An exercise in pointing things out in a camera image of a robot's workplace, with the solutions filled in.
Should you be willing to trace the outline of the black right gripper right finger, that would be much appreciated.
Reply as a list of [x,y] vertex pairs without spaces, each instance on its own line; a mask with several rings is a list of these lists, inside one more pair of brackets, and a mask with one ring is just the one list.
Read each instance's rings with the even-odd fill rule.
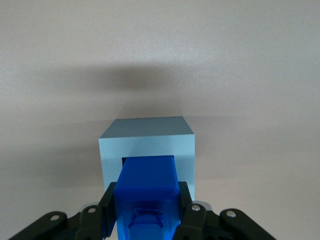
[[219,215],[192,201],[187,182],[180,181],[180,224],[174,240],[274,240],[243,211],[225,209]]

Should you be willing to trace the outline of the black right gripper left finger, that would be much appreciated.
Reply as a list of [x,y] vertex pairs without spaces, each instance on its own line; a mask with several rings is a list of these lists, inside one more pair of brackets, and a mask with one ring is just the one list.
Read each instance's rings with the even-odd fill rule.
[[98,204],[85,207],[72,217],[52,211],[11,237],[12,240],[105,240],[116,223],[115,182],[111,182]]

